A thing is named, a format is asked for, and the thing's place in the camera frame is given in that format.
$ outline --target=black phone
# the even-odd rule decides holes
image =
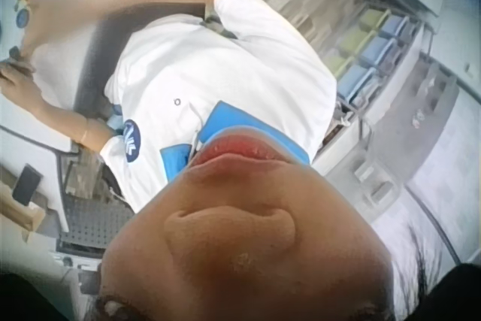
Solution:
[[[41,179],[42,175],[40,173],[31,165],[26,165],[15,183],[14,191],[12,192],[14,200],[24,206],[28,206]]]

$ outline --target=white shirt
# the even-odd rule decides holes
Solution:
[[[126,128],[101,156],[134,212],[175,176],[170,151],[186,145],[189,152],[209,116],[225,111],[213,112],[219,102],[290,138],[307,162],[331,121],[336,80],[289,22],[262,0],[215,0],[214,7],[237,39],[200,18],[162,18],[132,35],[105,88],[122,105]]]

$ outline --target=bracelet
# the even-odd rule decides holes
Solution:
[[[86,118],[85,121],[86,121],[85,132],[83,133],[83,136],[80,139],[80,144],[83,144],[83,142],[85,141],[85,138],[87,137],[87,133],[89,132],[89,119]]]

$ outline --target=sleeve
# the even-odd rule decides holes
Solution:
[[[115,176],[120,190],[127,201],[130,199],[129,192],[129,167],[127,164],[123,137],[118,135],[108,140],[100,151],[100,156]]]
[[[214,8],[224,27],[241,41],[286,47],[319,60],[301,33],[262,0],[214,0]]]

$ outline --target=lips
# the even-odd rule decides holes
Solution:
[[[221,135],[202,148],[194,157],[188,168],[198,167],[206,163],[221,159],[232,159],[239,162],[244,159],[254,161],[281,161],[290,163],[291,160],[274,149],[267,141],[249,135]]]

